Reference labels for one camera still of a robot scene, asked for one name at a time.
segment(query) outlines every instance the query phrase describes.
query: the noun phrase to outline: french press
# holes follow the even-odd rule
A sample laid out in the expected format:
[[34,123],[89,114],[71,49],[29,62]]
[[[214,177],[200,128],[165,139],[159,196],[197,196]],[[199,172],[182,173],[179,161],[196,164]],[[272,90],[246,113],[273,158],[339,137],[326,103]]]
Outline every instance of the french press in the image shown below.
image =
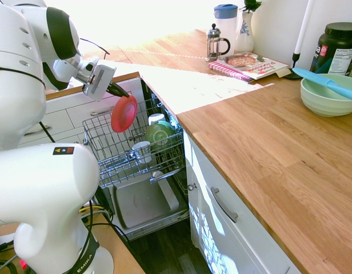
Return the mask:
[[[207,61],[217,60],[220,55],[225,55],[231,48],[231,44],[226,38],[220,38],[220,29],[215,28],[215,24],[211,25],[212,29],[207,33]],[[224,53],[219,52],[219,42],[227,42],[228,49]]]

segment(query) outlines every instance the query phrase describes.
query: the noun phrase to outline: white cup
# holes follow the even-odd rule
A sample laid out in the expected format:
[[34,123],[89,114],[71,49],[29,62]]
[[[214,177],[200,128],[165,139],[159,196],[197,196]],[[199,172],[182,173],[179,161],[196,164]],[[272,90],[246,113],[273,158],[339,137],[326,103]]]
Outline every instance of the white cup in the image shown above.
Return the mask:
[[155,113],[155,114],[152,114],[148,117],[148,125],[149,126],[151,126],[152,124],[154,124],[155,122],[158,122],[158,121],[166,121],[164,114]]
[[152,155],[149,148],[150,144],[151,143],[148,141],[139,142],[133,145],[133,147],[131,148],[132,150],[135,151],[135,155],[139,163],[145,164],[152,161]]

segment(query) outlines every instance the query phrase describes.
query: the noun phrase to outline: dishwasher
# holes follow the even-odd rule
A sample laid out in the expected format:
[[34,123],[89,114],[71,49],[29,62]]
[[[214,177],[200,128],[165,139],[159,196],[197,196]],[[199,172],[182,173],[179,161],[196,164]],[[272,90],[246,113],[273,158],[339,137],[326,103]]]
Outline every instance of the dishwasher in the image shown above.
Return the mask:
[[[122,133],[111,129],[111,113],[85,120],[83,126],[98,160],[99,185],[113,210],[112,223],[134,240],[189,218],[182,127],[153,93],[138,102],[137,116]],[[144,163],[132,147],[145,141],[148,117],[157,113],[164,114],[174,134],[148,145],[151,161]]]

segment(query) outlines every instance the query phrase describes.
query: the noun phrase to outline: green bowl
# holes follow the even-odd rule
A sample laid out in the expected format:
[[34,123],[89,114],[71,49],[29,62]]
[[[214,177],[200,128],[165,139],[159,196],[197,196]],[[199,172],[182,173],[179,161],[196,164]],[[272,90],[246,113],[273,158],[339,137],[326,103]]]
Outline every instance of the green bowl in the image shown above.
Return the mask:
[[[352,77],[335,74],[321,74],[334,80],[340,86],[352,89]],[[308,79],[301,82],[301,98],[313,113],[325,117],[346,115],[352,112],[352,100]]]
[[148,126],[145,132],[145,140],[153,144],[153,149],[163,149],[172,145],[172,138],[167,138],[174,134],[175,131],[169,122],[157,121],[151,126]]

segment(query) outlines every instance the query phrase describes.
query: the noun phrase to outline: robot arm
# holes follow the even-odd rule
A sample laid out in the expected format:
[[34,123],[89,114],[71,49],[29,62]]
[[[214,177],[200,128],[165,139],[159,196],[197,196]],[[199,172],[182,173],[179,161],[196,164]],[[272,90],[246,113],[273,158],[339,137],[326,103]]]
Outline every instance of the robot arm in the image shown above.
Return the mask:
[[[60,16],[54,20],[48,14]],[[61,24],[50,23],[61,19],[69,42],[55,36]],[[78,210],[98,187],[95,157],[78,144],[17,148],[25,131],[45,113],[44,63],[56,80],[77,77],[98,100],[113,89],[115,67],[96,58],[84,62],[78,41],[69,17],[41,0],[0,3],[0,225],[21,223],[15,250],[38,274],[68,271],[82,248],[83,263],[74,273],[110,274],[113,268],[104,248],[88,253],[90,245],[83,246],[91,234]],[[93,236],[89,239],[96,242]]]
[[64,90],[73,77],[83,83],[83,92],[96,101],[100,101],[106,91],[114,96],[129,97],[111,81],[116,71],[114,62],[98,57],[82,59],[78,50],[79,36],[64,11],[46,7],[42,0],[5,0],[2,3],[19,11],[33,27],[47,87]]

